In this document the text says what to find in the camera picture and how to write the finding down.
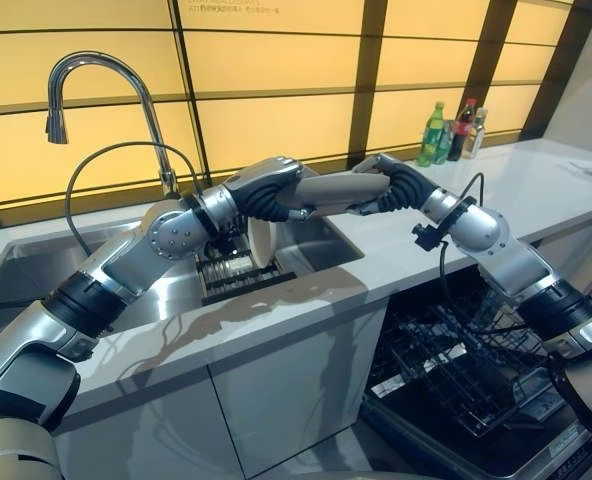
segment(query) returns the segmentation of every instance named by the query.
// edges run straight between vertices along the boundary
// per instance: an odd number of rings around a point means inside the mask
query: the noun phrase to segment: dish rack
[[[218,244],[207,244],[194,255],[202,289],[203,306],[296,278],[277,259],[259,267],[249,249],[247,222],[237,219]]]
[[[423,382],[476,437],[503,423],[542,422],[563,405],[544,367],[541,341],[531,330],[480,333],[521,323],[492,290],[470,291],[456,303],[469,315],[469,329],[445,303],[402,312],[390,308],[368,383],[375,395]]]

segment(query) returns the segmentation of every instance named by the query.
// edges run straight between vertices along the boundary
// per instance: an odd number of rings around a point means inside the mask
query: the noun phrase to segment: dishwasher
[[[574,480],[592,435],[551,385],[546,354],[475,267],[391,297],[361,417],[418,473],[446,480]]]

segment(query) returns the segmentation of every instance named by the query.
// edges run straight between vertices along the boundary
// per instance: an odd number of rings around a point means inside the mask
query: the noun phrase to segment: stainless steel sink
[[[83,231],[95,249],[111,236],[136,223]],[[276,263],[281,272],[302,277],[313,272],[361,258],[353,246],[329,221],[320,218],[303,223],[278,224]],[[71,235],[42,241],[10,244],[0,263],[0,302],[40,298],[65,280],[84,260],[85,254]],[[159,279],[114,323],[114,332],[172,317],[199,308],[204,283],[196,260],[179,262]],[[0,310],[0,330],[20,310]]]

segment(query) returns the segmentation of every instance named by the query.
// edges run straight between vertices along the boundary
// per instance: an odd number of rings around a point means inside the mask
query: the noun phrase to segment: countertop
[[[421,171],[454,193],[460,193],[476,172],[483,172],[485,206],[505,215],[514,236],[534,241],[592,219],[592,177],[571,162],[592,167],[592,152],[540,139],[483,149],[475,160]],[[475,186],[471,194],[477,192]],[[147,207],[80,215],[76,224],[85,228],[133,220]],[[337,215],[330,220],[363,252],[363,258],[101,339],[93,357],[77,366],[82,384],[69,414],[257,348],[438,276],[438,249],[425,252],[411,235],[414,225],[427,223],[419,212]],[[0,257],[12,242],[66,231],[64,220],[2,229]],[[454,247],[447,250],[448,272],[472,263]]]

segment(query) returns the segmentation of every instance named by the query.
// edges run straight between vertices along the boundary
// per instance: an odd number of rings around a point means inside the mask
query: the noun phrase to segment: faucet
[[[51,143],[67,143],[67,132],[65,130],[65,118],[63,112],[63,84],[69,73],[82,65],[101,65],[111,68],[120,73],[136,89],[138,98],[145,113],[147,127],[152,137],[152,141],[163,143],[163,136],[158,125],[158,118],[152,103],[152,97],[145,86],[143,80],[127,64],[117,58],[102,52],[74,52],[61,58],[52,68],[47,82],[47,99],[49,110],[47,113],[47,140]],[[167,152],[162,147],[156,148],[156,157],[160,170],[158,172],[160,181],[163,185],[163,194],[178,193],[178,184],[176,183],[176,174],[169,164]]]

